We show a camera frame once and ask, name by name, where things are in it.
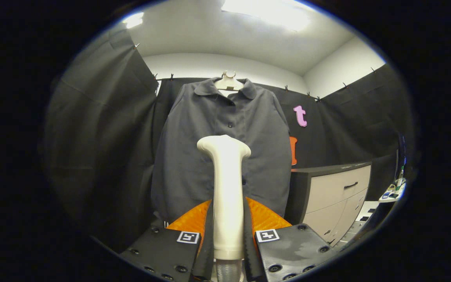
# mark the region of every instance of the cabinet drawer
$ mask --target cabinet drawer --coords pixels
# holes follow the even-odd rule
[[[339,203],[368,188],[371,166],[311,178],[306,213]]]
[[[339,222],[340,216],[346,206],[346,200],[340,203],[331,205],[324,209],[314,211],[306,214],[303,223],[306,223],[314,230],[321,238],[329,242],[333,228]]]
[[[366,192],[368,189],[365,189],[358,194],[352,196],[347,199],[346,206],[344,211],[342,212],[342,216],[340,217],[339,222],[331,232],[332,236],[329,238],[330,240],[335,239],[336,241],[342,239],[345,233],[349,230],[349,228],[353,225],[356,217],[358,216],[361,207],[363,206],[363,202],[365,201]]]

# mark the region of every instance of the ceiling light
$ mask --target ceiling light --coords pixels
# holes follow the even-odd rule
[[[126,28],[130,29],[142,23],[142,16],[144,13],[133,14],[123,20],[123,23],[126,24]]]
[[[305,5],[295,0],[225,0],[222,11],[256,16],[275,25],[300,31],[308,25]]]

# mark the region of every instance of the white hanger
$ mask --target white hanger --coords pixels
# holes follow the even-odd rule
[[[234,71],[234,75],[227,75],[227,70],[222,73],[222,79],[214,82],[214,85],[219,90],[229,90],[229,91],[238,91],[245,86],[245,84],[239,82],[234,79],[236,76],[236,71]]]

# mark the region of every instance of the shirt sleeve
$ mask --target shirt sleeve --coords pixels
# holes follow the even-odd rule
[[[283,114],[283,110],[281,109],[280,102],[278,101],[278,99],[276,98],[276,95],[274,95],[274,94],[272,95],[272,102],[274,103],[274,107],[276,108],[276,111],[278,112],[281,119],[283,120],[283,123],[285,123],[285,125],[288,127],[288,133],[290,133],[290,127],[288,126],[288,122],[285,117],[285,114]]]

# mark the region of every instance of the screw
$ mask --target screw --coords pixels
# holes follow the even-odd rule
[[[290,278],[295,277],[295,276],[296,276],[295,273],[288,274],[288,275],[286,275],[285,277],[283,277],[283,280],[290,279]]]
[[[304,270],[302,272],[310,271],[313,268],[314,268],[314,266],[308,266],[308,267],[304,268]]]
[[[277,272],[281,270],[281,265],[275,264],[269,268],[269,272]]]
[[[188,271],[184,266],[177,266],[175,269],[180,273],[186,273]]]

